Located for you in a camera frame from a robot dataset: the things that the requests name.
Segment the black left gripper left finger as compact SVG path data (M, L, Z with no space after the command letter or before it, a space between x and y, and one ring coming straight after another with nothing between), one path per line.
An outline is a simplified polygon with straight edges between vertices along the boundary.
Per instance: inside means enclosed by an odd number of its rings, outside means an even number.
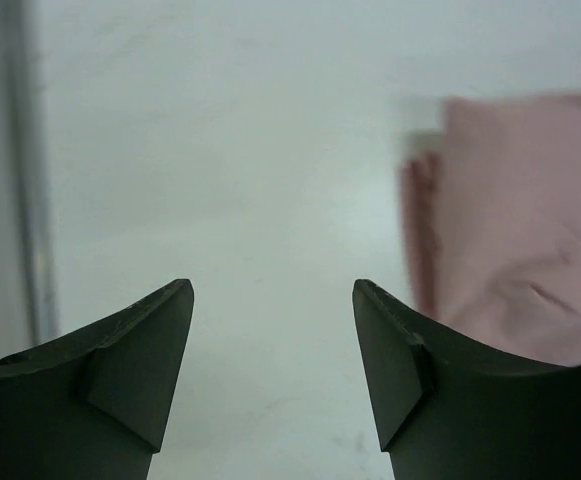
M144 479L163 445L191 326L178 279L0 359L0 479Z

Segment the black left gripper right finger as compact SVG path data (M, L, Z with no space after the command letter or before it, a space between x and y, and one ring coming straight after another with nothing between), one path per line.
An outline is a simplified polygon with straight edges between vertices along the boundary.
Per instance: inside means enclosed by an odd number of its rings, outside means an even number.
M581 365L508 354L355 282L380 448L398 479L581 479Z

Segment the pink trousers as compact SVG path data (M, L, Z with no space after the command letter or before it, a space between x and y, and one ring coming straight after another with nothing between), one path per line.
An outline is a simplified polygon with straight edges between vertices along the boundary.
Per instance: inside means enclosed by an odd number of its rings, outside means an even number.
M447 99L400 169L415 308L496 349L581 364L581 92Z

